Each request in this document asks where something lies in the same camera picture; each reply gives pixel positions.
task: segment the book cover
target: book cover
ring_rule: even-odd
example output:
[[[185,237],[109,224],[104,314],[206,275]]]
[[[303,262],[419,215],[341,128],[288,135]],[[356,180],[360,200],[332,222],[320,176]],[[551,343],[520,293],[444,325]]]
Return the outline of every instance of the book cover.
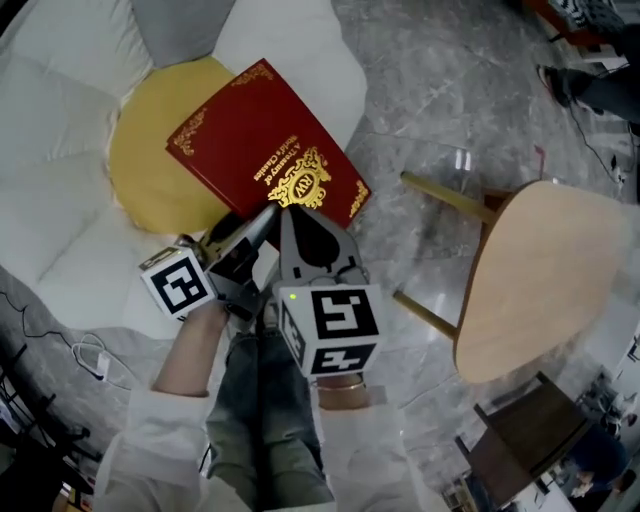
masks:
[[[249,219],[269,201],[316,208],[347,227],[371,190],[331,136],[261,60],[194,112],[167,151]]]

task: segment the white cushion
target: white cushion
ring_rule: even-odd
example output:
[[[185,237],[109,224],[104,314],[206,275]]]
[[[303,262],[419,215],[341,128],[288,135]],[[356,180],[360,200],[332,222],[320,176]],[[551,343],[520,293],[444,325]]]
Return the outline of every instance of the white cushion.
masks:
[[[173,337],[138,269],[173,237],[136,229],[108,177],[120,105],[152,67],[129,0],[30,0],[0,52],[0,265],[67,327]],[[366,82],[329,0],[238,0],[215,54],[235,72],[269,59],[346,146]]]

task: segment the gold corner ornament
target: gold corner ornament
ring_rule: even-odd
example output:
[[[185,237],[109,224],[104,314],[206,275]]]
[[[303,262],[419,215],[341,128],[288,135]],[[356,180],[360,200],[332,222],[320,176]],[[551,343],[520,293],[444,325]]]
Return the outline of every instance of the gold corner ornament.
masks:
[[[231,82],[231,87],[248,84],[259,77],[264,77],[267,80],[273,80],[273,73],[269,71],[264,64],[258,64],[233,80],[233,82]]]
[[[180,133],[173,139],[173,143],[179,147],[186,156],[191,156],[195,153],[195,150],[191,147],[191,137],[196,134],[198,128],[204,123],[204,113],[206,111],[207,107],[204,107],[194,115],[189,120],[189,123],[183,126]]]
[[[367,190],[367,187],[364,186],[362,181],[358,180],[356,184],[358,185],[358,195],[356,195],[356,198],[351,205],[351,212],[349,213],[350,219],[358,213],[358,210],[362,206],[362,203],[364,203],[365,198],[369,195],[369,190]]]
[[[309,208],[322,206],[327,191],[320,186],[323,181],[331,181],[326,170],[327,160],[318,153],[318,148],[307,149],[295,165],[289,167],[278,185],[271,189],[268,198],[278,201],[286,208],[291,204],[301,204]]]

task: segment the tile floor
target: tile floor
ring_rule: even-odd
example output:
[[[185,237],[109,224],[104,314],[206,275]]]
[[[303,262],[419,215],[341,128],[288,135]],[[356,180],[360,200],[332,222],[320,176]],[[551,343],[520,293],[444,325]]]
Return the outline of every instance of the tile floor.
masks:
[[[371,280],[389,296],[405,289],[456,322],[479,237],[476,221],[406,190],[399,181],[405,169],[476,197],[481,186],[515,188],[542,176],[630,201],[635,185],[620,192],[609,181],[569,113],[538,81],[536,63],[562,65],[574,57],[546,42],[535,16],[503,0],[334,0],[334,7],[369,84],[366,113],[347,152],[374,196],[353,232]],[[613,150],[628,162],[629,145],[611,142],[623,132],[619,122],[575,115],[605,162]],[[545,152],[544,168],[536,145]],[[467,154],[469,170],[456,169]],[[0,290],[19,307],[30,304],[28,333],[61,330],[79,341],[83,333],[60,326],[4,271]],[[456,374],[448,340],[391,300],[389,317],[392,339],[369,381],[384,384],[405,411],[409,454],[436,488],[467,467],[453,437],[473,442],[482,432],[474,403],[490,408],[539,369],[575,396],[596,372],[574,341],[504,379],[472,386]],[[21,364],[43,392],[58,395],[54,412],[89,427],[92,445],[104,449],[123,424],[127,392],[95,381],[56,337],[25,339],[19,314],[3,298],[0,321],[16,349],[29,345]],[[125,329],[96,334],[141,382],[153,378],[171,343]],[[214,391],[221,365],[219,358]],[[131,385],[124,376],[118,382]]]

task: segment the round yellow pillow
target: round yellow pillow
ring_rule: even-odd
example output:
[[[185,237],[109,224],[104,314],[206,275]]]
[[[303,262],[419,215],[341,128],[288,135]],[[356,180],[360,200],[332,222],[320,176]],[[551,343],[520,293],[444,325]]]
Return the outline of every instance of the round yellow pillow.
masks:
[[[111,143],[111,180],[136,226],[152,233],[193,233],[229,212],[165,147],[180,124],[232,78],[212,57],[159,69],[122,109]]]

